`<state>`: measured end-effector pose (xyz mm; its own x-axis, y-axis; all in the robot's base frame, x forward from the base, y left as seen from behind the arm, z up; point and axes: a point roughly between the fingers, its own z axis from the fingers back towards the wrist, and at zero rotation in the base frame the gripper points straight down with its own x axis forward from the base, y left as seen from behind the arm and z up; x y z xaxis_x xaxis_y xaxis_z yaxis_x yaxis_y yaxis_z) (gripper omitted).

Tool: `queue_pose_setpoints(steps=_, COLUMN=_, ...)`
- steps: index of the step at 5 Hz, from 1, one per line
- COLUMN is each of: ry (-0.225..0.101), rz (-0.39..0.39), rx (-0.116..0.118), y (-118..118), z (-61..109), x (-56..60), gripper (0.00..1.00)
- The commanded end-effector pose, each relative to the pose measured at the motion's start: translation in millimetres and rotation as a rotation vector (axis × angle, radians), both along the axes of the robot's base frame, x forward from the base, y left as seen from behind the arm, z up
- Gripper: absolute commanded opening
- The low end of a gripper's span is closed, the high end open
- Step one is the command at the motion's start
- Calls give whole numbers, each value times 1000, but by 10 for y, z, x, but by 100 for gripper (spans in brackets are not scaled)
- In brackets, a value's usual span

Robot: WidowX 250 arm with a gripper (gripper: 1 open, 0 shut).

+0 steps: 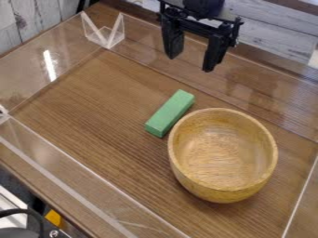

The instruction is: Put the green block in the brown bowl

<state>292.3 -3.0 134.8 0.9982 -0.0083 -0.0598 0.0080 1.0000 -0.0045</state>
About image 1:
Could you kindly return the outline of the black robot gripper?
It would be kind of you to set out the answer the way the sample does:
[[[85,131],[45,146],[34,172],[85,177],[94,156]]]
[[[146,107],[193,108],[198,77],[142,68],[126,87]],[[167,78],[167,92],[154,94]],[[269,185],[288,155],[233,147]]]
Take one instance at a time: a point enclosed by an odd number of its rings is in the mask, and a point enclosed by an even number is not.
[[[204,71],[213,72],[221,64],[228,47],[238,44],[244,20],[225,8],[225,0],[158,0],[162,37],[169,58],[185,50],[185,32],[209,37]]]

